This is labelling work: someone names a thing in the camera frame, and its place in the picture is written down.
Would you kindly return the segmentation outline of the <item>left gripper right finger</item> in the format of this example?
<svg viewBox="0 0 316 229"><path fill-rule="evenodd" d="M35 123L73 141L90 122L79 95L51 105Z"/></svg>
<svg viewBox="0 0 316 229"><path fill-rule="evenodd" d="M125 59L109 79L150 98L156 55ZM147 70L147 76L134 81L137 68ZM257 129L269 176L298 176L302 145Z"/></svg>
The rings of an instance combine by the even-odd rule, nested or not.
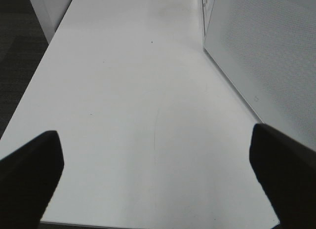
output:
<svg viewBox="0 0 316 229"><path fill-rule="evenodd" d="M316 227L316 152L275 128L253 127L249 161L279 229Z"/></svg>

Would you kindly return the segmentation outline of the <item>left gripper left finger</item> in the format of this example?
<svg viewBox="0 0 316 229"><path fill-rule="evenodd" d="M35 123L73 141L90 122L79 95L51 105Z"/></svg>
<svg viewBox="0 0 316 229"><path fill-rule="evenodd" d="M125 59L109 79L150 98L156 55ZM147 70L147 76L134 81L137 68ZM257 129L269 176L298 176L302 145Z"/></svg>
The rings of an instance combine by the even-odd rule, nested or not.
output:
<svg viewBox="0 0 316 229"><path fill-rule="evenodd" d="M64 169L57 131L45 131L0 161L0 227L36 229Z"/></svg>

